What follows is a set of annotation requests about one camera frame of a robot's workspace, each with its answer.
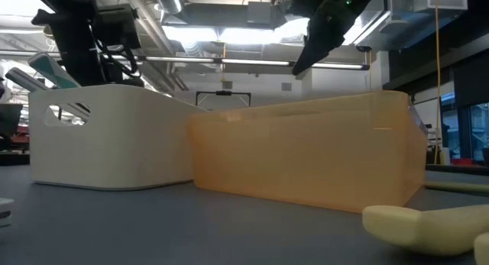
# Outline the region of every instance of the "orange translucent bin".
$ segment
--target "orange translucent bin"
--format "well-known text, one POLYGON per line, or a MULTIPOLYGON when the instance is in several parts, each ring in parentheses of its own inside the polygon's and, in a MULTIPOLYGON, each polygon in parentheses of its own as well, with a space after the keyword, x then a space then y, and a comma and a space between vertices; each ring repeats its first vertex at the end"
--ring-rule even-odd
POLYGON ((361 212, 424 181, 426 130, 402 92, 192 115, 189 135, 203 189, 361 212))

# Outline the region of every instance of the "white plastic bin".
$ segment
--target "white plastic bin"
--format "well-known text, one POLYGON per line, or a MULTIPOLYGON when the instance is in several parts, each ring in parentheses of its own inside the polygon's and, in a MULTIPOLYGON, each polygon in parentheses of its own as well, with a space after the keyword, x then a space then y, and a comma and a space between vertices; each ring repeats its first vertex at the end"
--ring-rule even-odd
POLYGON ((192 179, 186 125, 193 105, 134 86, 29 95, 32 178, 92 189, 142 189, 192 179), (83 103, 84 125, 55 122, 49 105, 83 103))

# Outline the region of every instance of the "yellow foam object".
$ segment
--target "yellow foam object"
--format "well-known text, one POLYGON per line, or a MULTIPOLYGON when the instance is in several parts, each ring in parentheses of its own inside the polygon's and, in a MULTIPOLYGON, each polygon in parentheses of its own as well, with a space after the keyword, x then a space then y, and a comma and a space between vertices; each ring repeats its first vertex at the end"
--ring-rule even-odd
POLYGON ((489 233, 477 237, 474 252, 477 265, 489 265, 489 233))
POLYGON ((436 256, 470 251, 479 234, 489 231, 489 205, 420 212, 371 206, 362 212, 365 230, 382 241, 436 256))
POLYGON ((192 115, 195 184, 358 213, 404 205, 426 161, 409 103, 386 91, 192 115))

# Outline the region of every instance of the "gray table surface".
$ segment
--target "gray table surface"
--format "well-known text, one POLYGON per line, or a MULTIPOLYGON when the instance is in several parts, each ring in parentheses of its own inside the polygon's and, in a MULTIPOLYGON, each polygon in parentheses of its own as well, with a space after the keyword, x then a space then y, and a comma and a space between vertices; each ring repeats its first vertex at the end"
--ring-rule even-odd
MULTIPOLYGON (((406 253, 364 231, 361 216, 197 189, 135 192, 33 184, 29 166, 0 167, 0 197, 15 200, 0 228, 0 264, 475 264, 473 254, 406 253)), ((427 173, 489 184, 489 177, 427 173)), ((485 196, 419 191, 419 210, 488 204, 485 196)))

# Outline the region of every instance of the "exposed ductwork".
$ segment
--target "exposed ductwork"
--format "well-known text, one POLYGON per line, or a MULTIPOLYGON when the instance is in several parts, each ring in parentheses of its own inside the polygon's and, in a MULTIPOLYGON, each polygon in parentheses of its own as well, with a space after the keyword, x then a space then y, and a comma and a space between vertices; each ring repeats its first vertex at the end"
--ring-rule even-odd
POLYGON ((184 0, 157 0, 160 7, 165 13, 174 15, 182 11, 184 0))

